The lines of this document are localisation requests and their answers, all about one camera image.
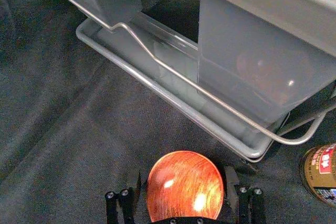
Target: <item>wooden bowl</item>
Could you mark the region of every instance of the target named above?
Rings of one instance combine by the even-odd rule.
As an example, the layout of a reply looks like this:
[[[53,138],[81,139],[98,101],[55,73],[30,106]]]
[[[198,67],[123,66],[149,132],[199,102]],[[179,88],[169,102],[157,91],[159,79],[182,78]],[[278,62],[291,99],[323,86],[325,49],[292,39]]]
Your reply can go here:
[[[224,185],[217,167],[201,154],[178,151],[161,157],[147,185],[147,208],[153,222],[171,217],[216,219]]]

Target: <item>gray plastic tray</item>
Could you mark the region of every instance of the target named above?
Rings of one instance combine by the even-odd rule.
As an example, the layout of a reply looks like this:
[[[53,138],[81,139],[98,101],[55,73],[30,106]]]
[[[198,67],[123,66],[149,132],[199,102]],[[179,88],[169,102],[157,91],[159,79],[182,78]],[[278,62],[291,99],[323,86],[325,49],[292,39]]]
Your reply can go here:
[[[143,13],[128,25],[161,60],[190,79],[197,80],[197,44]],[[242,158],[250,162],[260,161],[270,147],[272,140],[269,137],[205,99],[194,88],[159,66],[125,30],[117,29],[111,33],[87,19],[76,33],[80,40],[134,76]]]

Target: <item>red label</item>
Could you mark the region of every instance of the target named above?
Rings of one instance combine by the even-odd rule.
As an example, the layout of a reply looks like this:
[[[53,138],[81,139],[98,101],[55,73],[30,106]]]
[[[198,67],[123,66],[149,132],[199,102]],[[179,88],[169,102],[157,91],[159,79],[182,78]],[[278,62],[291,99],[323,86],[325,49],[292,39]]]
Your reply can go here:
[[[331,173],[331,158],[336,144],[330,145],[326,148],[320,157],[320,174]]]

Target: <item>dark gray carpet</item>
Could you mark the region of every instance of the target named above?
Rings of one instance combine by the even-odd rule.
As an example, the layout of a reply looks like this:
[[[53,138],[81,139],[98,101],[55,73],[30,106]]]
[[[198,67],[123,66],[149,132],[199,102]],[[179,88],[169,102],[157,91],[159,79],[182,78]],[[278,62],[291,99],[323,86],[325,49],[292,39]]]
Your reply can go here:
[[[8,1],[17,41],[1,55],[0,223],[104,223],[104,194],[145,179],[175,150],[232,165],[265,192],[268,223],[334,223],[302,186],[298,164],[336,142],[335,113],[301,146],[274,145],[250,167],[128,74],[81,43],[85,18],[63,0]],[[291,133],[298,136],[304,127]],[[220,219],[230,220],[223,207]],[[137,223],[149,222],[142,191]]]

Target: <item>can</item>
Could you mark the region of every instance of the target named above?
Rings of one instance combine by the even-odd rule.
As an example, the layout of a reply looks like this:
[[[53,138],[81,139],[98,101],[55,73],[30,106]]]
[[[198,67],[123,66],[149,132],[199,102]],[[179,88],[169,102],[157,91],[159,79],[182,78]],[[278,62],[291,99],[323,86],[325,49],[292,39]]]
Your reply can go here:
[[[310,193],[336,207],[336,143],[307,151],[300,163],[300,177]]]

